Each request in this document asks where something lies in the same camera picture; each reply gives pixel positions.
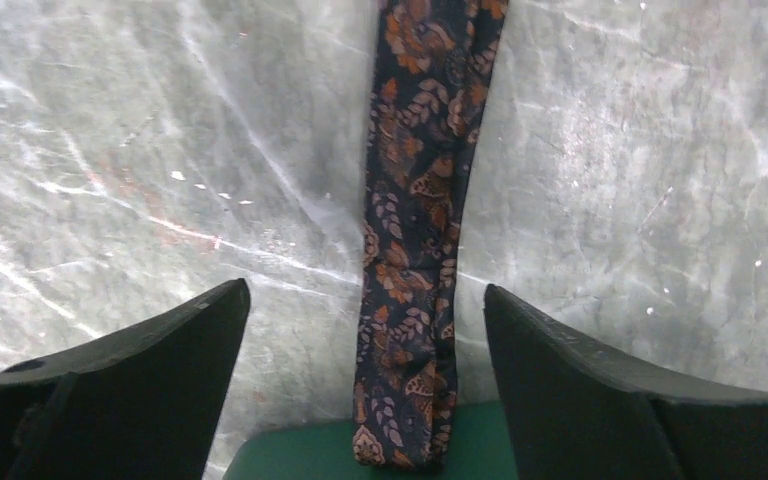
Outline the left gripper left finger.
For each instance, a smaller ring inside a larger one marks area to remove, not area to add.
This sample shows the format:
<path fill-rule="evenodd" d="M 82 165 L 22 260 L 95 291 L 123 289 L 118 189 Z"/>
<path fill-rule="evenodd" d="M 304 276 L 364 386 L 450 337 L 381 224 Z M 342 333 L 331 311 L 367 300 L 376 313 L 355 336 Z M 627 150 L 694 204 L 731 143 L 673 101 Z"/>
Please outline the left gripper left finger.
<path fill-rule="evenodd" d="M 250 303 L 230 280 L 0 371 L 0 479 L 200 478 Z"/>

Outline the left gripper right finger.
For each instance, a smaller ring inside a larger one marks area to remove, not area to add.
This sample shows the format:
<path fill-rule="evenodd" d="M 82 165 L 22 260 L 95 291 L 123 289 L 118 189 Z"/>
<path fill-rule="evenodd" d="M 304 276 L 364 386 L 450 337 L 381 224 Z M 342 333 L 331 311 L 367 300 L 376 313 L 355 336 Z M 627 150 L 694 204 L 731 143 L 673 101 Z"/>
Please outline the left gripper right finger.
<path fill-rule="evenodd" d="M 489 285 L 492 366 L 523 479 L 768 479 L 768 392 L 644 361 Z"/>

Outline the dark orange patterned tie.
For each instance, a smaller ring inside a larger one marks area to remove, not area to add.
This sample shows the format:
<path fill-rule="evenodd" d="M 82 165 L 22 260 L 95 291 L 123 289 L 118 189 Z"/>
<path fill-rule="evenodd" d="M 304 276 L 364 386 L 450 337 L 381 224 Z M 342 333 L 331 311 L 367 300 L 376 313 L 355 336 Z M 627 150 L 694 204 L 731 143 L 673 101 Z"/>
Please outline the dark orange patterned tie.
<path fill-rule="evenodd" d="M 463 210 L 508 3 L 383 1 L 370 91 L 352 450 L 443 466 L 458 397 Z"/>

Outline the green compartment organizer box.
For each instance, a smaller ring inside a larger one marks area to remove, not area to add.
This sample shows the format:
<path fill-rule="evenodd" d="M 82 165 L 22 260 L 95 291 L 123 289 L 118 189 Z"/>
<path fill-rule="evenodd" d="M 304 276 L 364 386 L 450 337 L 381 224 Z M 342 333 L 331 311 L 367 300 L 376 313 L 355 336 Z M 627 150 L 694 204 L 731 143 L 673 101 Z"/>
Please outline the green compartment organizer box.
<path fill-rule="evenodd" d="M 444 469 L 409 473 L 359 465 L 349 446 L 350 420 L 260 433 L 238 450 L 232 480 L 504 480 L 517 470 L 499 402 L 460 406 Z"/>

